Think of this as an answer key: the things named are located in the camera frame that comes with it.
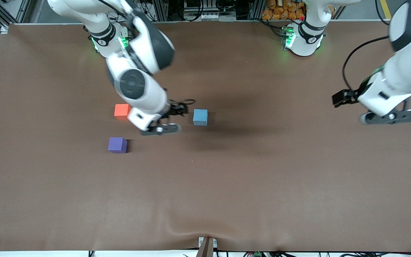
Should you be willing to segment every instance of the yellow tape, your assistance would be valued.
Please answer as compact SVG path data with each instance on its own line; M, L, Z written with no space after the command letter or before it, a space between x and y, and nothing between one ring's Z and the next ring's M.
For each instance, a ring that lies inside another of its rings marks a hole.
M385 14L386 19L391 19L391 12L390 9L388 8L388 4L386 3L386 0L380 0L381 3L381 8L383 9L383 13Z

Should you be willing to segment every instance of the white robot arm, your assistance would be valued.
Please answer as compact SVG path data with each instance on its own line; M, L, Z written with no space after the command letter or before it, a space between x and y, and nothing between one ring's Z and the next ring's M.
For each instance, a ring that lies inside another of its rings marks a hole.
M354 5L361 0L304 0L307 6L305 19L300 23L293 22L288 25L293 29L294 35L290 42L285 43L285 48L290 49L299 56L312 55L320 47L323 32L331 21L331 9L328 5Z
M360 102L369 112L361 116L364 124L395 124L411 122L407 99L411 96L411 0L401 5L390 22L389 39L395 54L359 89L342 90L333 96L333 104ZM397 110L404 101L403 109Z
M48 0L61 16L81 21L96 47L106 57L109 79L120 97L131 105L128 119L143 135L162 135L180 130L161 119L188 113L187 104L173 102L155 81L153 74L171 65L174 47L132 0ZM122 26L111 23L106 12L122 15L139 35L125 44L119 37Z

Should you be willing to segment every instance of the brown tabletop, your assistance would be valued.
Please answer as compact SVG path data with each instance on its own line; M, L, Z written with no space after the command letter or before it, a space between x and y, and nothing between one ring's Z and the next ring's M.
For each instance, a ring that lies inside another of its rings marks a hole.
M159 28L176 46L155 78L197 100L210 125L142 137L82 26L13 25L0 36L0 251L191 248L411 251L411 124L365 126L338 109L341 66L384 36L333 22L311 57L255 22ZM357 87L392 52L376 42L347 74ZM107 151L109 137L131 153Z

